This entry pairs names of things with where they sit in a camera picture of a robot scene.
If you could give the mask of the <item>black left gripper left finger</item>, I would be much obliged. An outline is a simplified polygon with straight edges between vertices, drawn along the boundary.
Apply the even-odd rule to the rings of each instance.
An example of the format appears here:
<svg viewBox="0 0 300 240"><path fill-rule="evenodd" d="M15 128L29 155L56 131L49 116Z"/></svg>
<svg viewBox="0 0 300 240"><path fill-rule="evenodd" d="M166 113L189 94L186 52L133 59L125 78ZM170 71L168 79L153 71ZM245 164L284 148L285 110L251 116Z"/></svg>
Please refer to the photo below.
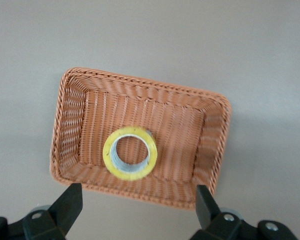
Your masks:
<svg viewBox="0 0 300 240"><path fill-rule="evenodd" d="M47 209L38 209L22 220L26 240L66 240L83 209L80 183L72 183Z"/></svg>

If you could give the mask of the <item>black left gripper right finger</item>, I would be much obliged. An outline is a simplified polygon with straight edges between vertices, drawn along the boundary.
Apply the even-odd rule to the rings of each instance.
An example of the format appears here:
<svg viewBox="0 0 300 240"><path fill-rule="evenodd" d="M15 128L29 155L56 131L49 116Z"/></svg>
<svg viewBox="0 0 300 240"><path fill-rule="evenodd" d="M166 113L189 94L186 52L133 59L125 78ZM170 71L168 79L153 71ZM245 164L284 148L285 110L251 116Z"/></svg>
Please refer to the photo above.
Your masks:
<svg viewBox="0 0 300 240"><path fill-rule="evenodd" d="M258 240L258 230L235 210L219 208L205 185L196 187L195 211L201 226L193 240Z"/></svg>

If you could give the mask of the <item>yellow tape roll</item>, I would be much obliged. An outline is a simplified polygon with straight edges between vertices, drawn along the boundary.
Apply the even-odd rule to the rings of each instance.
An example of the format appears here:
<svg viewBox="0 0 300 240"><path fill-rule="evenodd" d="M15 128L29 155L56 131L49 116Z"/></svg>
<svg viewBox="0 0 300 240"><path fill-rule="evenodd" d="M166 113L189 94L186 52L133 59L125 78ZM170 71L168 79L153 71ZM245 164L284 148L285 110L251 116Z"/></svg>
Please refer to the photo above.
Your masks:
<svg viewBox="0 0 300 240"><path fill-rule="evenodd" d="M143 142L147 156L139 163L124 162L118 154L118 142L124 138L135 138ZM148 176L154 169L158 159L156 140L152 133L139 126L125 126L111 133L102 150L103 162L107 170L123 181L137 181Z"/></svg>

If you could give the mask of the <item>brown wicker basket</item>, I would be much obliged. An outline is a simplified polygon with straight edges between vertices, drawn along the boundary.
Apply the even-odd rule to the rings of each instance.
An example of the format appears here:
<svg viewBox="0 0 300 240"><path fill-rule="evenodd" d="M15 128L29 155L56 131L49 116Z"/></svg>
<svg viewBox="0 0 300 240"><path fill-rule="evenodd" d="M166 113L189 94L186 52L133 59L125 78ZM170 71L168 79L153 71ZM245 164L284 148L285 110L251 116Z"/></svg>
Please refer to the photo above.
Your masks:
<svg viewBox="0 0 300 240"><path fill-rule="evenodd" d="M192 210L198 185L216 191L230 118L219 93L74 67L59 85L50 172L65 185ZM150 131L158 151L153 170L134 181L103 161L109 135L128 126Z"/></svg>

